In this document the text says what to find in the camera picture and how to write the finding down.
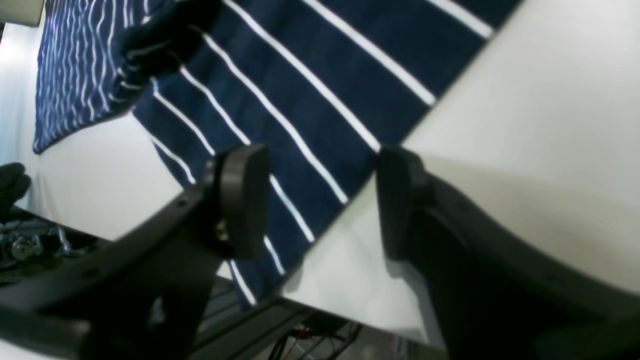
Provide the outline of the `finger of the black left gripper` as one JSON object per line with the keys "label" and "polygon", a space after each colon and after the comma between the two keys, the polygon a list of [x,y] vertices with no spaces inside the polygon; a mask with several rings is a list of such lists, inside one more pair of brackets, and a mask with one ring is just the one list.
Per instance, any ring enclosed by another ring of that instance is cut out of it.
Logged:
{"label": "finger of the black left gripper", "polygon": [[25,196],[32,179],[20,162],[10,162],[0,167],[0,218],[4,221],[14,204]]}

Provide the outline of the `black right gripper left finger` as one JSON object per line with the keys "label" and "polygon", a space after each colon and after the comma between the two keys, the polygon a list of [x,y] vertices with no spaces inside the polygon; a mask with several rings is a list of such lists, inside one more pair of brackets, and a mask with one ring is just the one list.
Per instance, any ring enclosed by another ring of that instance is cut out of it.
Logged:
{"label": "black right gripper left finger", "polygon": [[1,289],[1,339],[69,360],[185,360],[215,275],[265,244],[266,145],[218,153],[203,177],[103,249]]}

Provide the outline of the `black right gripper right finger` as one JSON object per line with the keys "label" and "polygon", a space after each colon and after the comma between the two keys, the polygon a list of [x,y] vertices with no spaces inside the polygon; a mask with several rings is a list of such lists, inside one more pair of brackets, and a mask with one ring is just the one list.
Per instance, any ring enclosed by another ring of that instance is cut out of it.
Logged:
{"label": "black right gripper right finger", "polygon": [[637,360],[639,296],[560,264],[416,153],[384,146],[375,191],[386,257],[423,278],[451,360]]}

